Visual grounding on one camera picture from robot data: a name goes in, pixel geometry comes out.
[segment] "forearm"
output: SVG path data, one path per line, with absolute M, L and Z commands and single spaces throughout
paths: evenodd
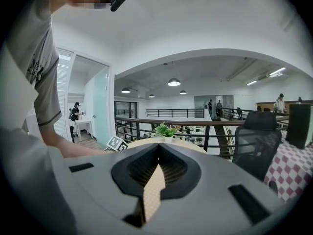
M 97 156 L 112 153 L 102 150 L 93 150 L 87 147 L 74 144 L 56 134 L 54 130 L 51 130 L 49 132 L 42 132 L 41 135 L 43 137 L 45 144 L 60 149 L 62 156 L 64 158 Z

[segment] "gray t-shirt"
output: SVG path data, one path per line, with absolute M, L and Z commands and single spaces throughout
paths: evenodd
M 53 44 L 50 0 L 32 0 L 22 10 L 7 39 L 7 46 L 26 79 L 35 85 L 34 103 L 40 130 L 60 119 L 57 91 L 59 55 Z

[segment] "green potted plant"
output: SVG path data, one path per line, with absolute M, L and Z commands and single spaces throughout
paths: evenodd
M 174 134 L 176 133 L 175 128 L 168 128 L 164 122 L 156 128 L 156 134 L 158 136 L 164 136 L 166 143 L 172 143 Z

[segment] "beige textured object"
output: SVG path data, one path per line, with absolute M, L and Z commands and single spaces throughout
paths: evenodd
M 143 139 L 129 144 L 128 149 L 149 143 L 164 143 L 164 138 Z M 182 146 L 194 151 L 207 154 L 199 146 L 179 139 L 173 139 L 172 144 Z M 143 192 L 143 203 L 145 208 L 146 222 L 148 222 L 161 205 L 160 192 L 165 188 L 165 180 L 161 167 L 158 165 L 151 179 L 148 181 Z

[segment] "gray device surface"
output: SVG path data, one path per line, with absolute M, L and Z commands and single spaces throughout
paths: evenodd
M 201 169 L 197 185 L 184 197 L 162 200 L 141 228 L 125 221 L 138 197 L 124 194 L 112 179 L 112 168 L 155 144 L 105 156 L 63 159 L 60 151 L 23 131 L 0 131 L 1 166 L 25 207 L 56 234 L 235 234 L 253 226 L 229 191 L 242 185 L 269 214 L 282 202 L 262 182 L 224 159 L 163 144 L 194 160 Z M 71 172 L 69 167 L 92 164 Z

